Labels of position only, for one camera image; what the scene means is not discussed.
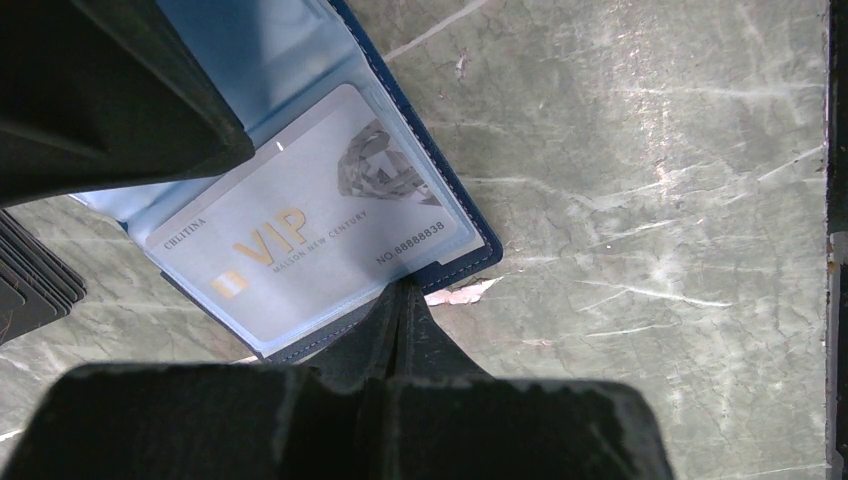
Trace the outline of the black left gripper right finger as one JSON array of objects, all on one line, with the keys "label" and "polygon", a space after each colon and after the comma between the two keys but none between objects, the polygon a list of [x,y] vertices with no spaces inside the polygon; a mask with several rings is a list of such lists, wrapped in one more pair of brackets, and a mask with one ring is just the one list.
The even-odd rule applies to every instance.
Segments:
[{"label": "black left gripper right finger", "polygon": [[387,380],[391,479],[670,479],[642,394],[592,379],[494,378],[435,323],[418,286],[396,283]]}]

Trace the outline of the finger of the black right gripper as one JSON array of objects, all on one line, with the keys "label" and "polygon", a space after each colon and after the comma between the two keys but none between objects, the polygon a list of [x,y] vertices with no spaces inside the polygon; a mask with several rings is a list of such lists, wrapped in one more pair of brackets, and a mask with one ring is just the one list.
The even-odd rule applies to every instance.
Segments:
[{"label": "finger of the black right gripper", "polygon": [[1,203],[210,177],[254,155],[153,1],[1,5]]}]

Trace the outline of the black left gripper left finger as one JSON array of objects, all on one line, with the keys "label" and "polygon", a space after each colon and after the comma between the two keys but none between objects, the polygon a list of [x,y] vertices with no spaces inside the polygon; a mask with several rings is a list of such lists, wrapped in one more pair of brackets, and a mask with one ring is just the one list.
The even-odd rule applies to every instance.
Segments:
[{"label": "black left gripper left finger", "polygon": [[301,365],[90,363],[46,393],[5,479],[380,479],[401,286]]}]

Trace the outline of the silver VIP card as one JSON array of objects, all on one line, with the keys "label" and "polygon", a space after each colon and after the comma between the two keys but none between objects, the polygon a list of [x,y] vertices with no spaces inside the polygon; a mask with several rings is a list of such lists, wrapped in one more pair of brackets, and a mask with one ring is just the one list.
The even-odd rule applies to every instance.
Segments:
[{"label": "silver VIP card", "polygon": [[343,84],[144,246],[268,354],[471,238],[432,173]]}]

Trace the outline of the blue leather card holder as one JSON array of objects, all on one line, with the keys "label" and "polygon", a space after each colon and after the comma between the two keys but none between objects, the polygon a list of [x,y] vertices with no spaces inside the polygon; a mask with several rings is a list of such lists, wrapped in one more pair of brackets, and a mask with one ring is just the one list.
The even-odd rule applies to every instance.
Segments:
[{"label": "blue leather card holder", "polygon": [[390,283],[444,289],[502,245],[343,1],[163,1],[254,156],[77,195],[256,355],[293,362]]}]

